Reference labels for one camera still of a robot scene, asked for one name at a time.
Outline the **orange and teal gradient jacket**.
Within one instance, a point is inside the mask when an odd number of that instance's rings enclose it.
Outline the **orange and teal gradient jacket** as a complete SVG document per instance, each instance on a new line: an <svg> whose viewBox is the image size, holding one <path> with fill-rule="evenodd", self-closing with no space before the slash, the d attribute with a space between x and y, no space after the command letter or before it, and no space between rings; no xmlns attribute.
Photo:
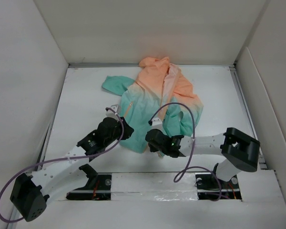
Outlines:
<svg viewBox="0 0 286 229"><path fill-rule="evenodd" d="M121 145L136 153L147 148L148 121L156 115L168 136L193 134L203 112L203 103L192 83L169 57L147 57L140 61L142 70L135 80L126 76L107 76L102 88L121 96L120 115L134 129Z"/></svg>

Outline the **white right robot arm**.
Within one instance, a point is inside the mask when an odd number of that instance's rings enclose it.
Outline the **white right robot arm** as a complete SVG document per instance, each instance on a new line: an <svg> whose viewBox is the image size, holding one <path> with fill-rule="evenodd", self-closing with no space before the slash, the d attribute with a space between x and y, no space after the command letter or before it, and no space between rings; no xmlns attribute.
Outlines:
<svg viewBox="0 0 286 229"><path fill-rule="evenodd" d="M147 132L145 140L151 152L161 152L172 158L194 155L218 155L225 160L214 167L212 185L221 188L238 173L256 172L260 142L240 130L230 127L223 134L213 136L169 137L159 129Z"/></svg>

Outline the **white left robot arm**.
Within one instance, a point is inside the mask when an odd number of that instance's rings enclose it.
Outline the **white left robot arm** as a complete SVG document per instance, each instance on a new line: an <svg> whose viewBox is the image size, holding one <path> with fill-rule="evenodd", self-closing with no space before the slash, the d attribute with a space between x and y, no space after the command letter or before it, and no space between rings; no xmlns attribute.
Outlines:
<svg viewBox="0 0 286 229"><path fill-rule="evenodd" d="M27 222L35 220L61 195L77 188L92 189L98 173L90 162L113 142L130 138L134 129L125 119L106 117L97 129L80 140L65 160L50 163L31 175L21 173L15 180L11 202Z"/></svg>

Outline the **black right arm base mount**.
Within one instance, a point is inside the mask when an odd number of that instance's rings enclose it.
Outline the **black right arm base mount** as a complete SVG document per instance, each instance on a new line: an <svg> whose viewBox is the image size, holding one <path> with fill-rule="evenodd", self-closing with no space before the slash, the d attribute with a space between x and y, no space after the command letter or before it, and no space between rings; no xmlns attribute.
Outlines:
<svg viewBox="0 0 286 229"><path fill-rule="evenodd" d="M218 198L223 200L241 200L241 191L237 175L229 181L216 181L210 172L195 173L195 187L197 188L198 200L216 201Z"/></svg>

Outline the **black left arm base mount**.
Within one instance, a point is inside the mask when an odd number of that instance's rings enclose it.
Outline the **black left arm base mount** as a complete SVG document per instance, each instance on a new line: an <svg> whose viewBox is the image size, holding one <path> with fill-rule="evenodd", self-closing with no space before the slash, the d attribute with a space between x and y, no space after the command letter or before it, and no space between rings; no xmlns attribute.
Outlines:
<svg viewBox="0 0 286 229"><path fill-rule="evenodd" d="M67 200L111 200L112 173L97 173L93 171L85 186L66 194Z"/></svg>

